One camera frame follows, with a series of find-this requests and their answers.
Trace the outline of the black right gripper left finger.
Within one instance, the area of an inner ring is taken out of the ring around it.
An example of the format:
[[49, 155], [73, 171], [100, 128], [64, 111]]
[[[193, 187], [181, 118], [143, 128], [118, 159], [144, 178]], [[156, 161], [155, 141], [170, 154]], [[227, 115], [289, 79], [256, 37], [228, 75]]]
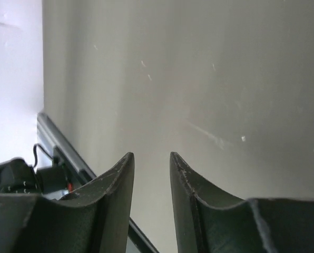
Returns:
[[58, 200], [0, 193], [0, 252], [125, 252], [134, 154]]

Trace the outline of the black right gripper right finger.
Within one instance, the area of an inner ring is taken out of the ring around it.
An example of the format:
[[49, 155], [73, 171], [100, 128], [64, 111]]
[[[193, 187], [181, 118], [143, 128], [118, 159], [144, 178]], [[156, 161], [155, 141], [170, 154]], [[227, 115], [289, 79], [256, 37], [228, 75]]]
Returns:
[[314, 252], [314, 200], [240, 199], [170, 154], [179, 252]]

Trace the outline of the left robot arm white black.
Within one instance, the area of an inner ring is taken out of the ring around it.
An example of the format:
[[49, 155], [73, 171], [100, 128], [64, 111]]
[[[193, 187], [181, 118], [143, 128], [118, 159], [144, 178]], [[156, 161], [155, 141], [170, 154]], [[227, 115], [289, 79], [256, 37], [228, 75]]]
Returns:
[[[37, 167], [37, 148], [51, 160], [51, 166]], [[72, 177], [65, 162], [50, 155], [39, 143], [33, 146], [33, 155], [33, 165], [27, 164], [22, 158], [0, 163], [0, 193], [47, 195], [56, 192], [68, 194], [74, 190]]]

